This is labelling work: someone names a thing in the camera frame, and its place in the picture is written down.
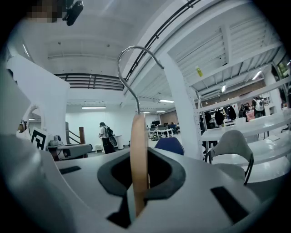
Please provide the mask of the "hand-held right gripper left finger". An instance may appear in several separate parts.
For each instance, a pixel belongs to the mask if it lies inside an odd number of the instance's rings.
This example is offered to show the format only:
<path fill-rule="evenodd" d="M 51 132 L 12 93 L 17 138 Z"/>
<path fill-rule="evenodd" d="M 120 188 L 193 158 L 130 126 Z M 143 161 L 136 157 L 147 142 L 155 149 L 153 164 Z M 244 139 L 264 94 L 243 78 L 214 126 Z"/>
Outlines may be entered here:
<path fill-rule="evenodd" d="M 126 233 L 90 208 L 66 182 L 51 154 L 15 135 L 0 136 L 0 180 L 22 232 Z"/>

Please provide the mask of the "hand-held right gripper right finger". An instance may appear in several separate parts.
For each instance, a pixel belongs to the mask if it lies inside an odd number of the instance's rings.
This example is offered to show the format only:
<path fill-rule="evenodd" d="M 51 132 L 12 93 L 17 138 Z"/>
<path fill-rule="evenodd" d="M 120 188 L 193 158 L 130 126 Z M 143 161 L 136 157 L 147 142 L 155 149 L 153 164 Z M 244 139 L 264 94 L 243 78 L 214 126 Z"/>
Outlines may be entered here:
<path fill-rule="evenodd" d="M 149 201 L 136 220 L 138 233 L 216 233 L 243 231 L 260 214 L 261 202 L 242 183 L 217 167 L 173 152 L 151 149 L 181 164 L 186 172 L 183 186 L 169 199 Z M 224 187 L 247 211 L 233 223 L 211 189 Z"/>

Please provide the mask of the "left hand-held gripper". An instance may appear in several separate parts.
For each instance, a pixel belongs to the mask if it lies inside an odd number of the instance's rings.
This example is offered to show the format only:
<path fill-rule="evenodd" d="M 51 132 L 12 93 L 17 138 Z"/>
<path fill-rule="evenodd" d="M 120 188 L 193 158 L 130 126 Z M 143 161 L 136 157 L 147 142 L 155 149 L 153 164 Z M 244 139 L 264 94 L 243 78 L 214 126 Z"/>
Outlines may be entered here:
<path fill-rule="evenodd" d="M 37 149 L 49 152 L 55 161 L 65 159 L 66 153 L 59 135 L 51 135 L 45 130 L 33 127 L 30 141 Z M 68 157 L 80 157 L 92 151 L 91 144 L 75 144 L 68 146 Z"/>

